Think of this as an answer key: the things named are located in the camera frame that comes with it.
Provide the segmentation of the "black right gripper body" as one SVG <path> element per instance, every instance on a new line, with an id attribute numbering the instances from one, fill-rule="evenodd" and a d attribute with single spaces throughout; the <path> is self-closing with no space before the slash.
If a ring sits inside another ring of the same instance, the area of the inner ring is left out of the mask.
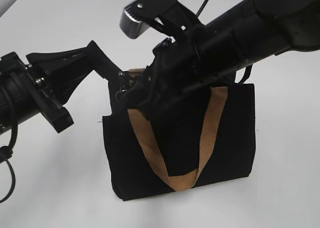
<path id="1" fill-rule="evenodd" d="M 193 36 L 154 51 L 153 63 L 124 93 L 125 106 L 146 118 L 166 112 L 199 90 L 232 84 L 240 63 L 240 45 L 233 36 Z"/>

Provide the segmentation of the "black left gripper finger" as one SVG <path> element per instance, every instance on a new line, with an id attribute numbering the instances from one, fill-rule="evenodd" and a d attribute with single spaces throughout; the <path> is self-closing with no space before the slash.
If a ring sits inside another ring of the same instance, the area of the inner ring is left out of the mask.
<path id="1" fill-rule="evenodd" d="M 122 70 L 100 49 L 95 41 L 90 41 L 86 47 L 80 48 L 80 76 L 87 76 L 95 71 L 104 79 L 118 79 Z"/>

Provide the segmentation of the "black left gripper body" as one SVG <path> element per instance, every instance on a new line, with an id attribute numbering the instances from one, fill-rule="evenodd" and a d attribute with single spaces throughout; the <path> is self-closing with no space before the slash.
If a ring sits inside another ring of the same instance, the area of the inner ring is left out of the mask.
<path id="1" fill-rule="evenodd" d="M 58 53 L 30 53 L 26 59 L 32 66 L 30 77 L 45 103 L 40 112 L 56 132 L 66 130 L 74 121 L 64 105 L 92 71 L 87 48 Z"/>

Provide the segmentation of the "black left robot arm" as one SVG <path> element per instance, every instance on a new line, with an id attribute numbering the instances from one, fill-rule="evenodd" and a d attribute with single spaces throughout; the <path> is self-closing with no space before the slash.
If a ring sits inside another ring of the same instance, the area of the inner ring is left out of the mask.
<path id="1" fill-rule="evenodd" d="M 58 53 L 30 53 L 24 64 L 15 52 L 0 59 L 0 85 L 11 104 L 0 96 L 0 132 L 12 127 L 11 113 L 18 124 L 41 113 L 58 133 L 73 125 L 64 107 L 77 86 L 92 71 L 109 80 L 121 72 L 91 41 L 86 47 Z"/>

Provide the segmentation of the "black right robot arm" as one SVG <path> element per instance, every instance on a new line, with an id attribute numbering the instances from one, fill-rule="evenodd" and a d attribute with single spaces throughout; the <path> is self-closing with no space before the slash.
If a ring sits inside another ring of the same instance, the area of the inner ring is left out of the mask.
<path id="1" fill-rule="evenodd" d="M 148 118 L 269 56 L 320 48 L 320 0 L 243 0 L 206 25 L 178 0 L 135 0 L 123 16 L 139 23 L 132 39 L 148 28 L 173 38 L 120 98 Z"/>

